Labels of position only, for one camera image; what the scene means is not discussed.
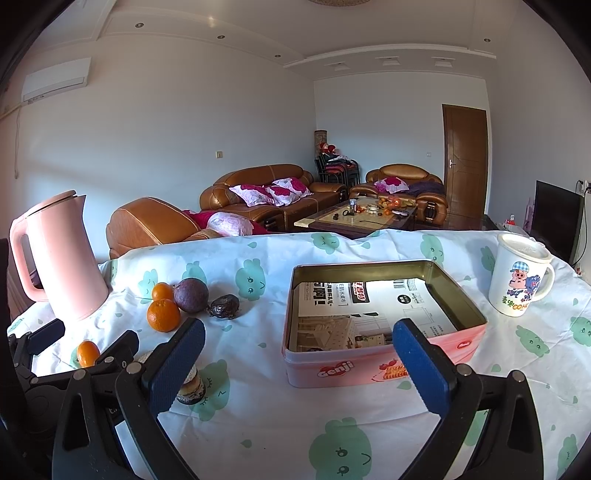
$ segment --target orange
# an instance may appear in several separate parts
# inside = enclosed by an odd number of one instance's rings
[[[157,283],[152,289],[152,300],[169,299],[174,301],[174,290],[165,282]]]
[[[148,324],[158,332],[170,332],[181,323],[181,311],[169,299],[155,300],[148,307]]]
[[[78,356],[78,362],[82,368],[92,367],[95,364],[96,359],[100,357],[100,350],[94,342],[84,340],[78,345],[76,355]]]

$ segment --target floral cushion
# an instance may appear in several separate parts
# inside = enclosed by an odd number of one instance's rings
[[[283,207],[286,205],[291,205],[294,202],[297,202],[300,197],[297,193],[292,192],[286,188],[277,186],[277,185],[270,185],[266,188],[271,196],[275,199],[275,206]]]
[[[255,205],[275,205],[275,199],[263,187],[257,185],[236,185],[235,187],[230,187],[230,190],[244,200],[249,207],[254,207]]]
[[[374,187],[376,187],[380,193],[396,193],[408,190],[407,183],[398,177],[388,177],[383,180],[378,180],[374,183]]]
[[[238,236],[238,235],[266,235],[268,230],[248,218],[237,215],[235,213],[216,212],[215,210],[202,210],[197,213],[192,210],[183,210],[183,213],[192,218],[200,229],[209,228],[216,231],[222,236]],[[214,221],[210,222],[211,218],[217,215]],[[245,226],[243,220],[250,223],[251,228]]]
[[[281,179],[276,180],[273,182],[273,185],[277,185],[278,187],[283,187],[289,190],[292,193],[297,195],[297,199],[301,199],[303,197],[307,197],[312,195],[310,189],[304,185],[300,180],[295,177],[290,177],[288,179]]]

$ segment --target wooden door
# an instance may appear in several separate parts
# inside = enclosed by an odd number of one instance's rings
[[[486,111],[443,105],[447,203],[451,215],[481,219],[488,178]]]

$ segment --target purple blanket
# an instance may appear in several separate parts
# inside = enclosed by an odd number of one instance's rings
[[[436,181],[418,181],[409,185],[408,190],[400,193],[406,193],[414,197],[422,193],[438,193],[440,195],[445,195],[445,187]]]

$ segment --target air conditioner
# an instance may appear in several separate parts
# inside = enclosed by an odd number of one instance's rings
[[[29,104],[56,93],[85,87],[89,69],[90,57],[30,73],[22,86],[21,102]]]

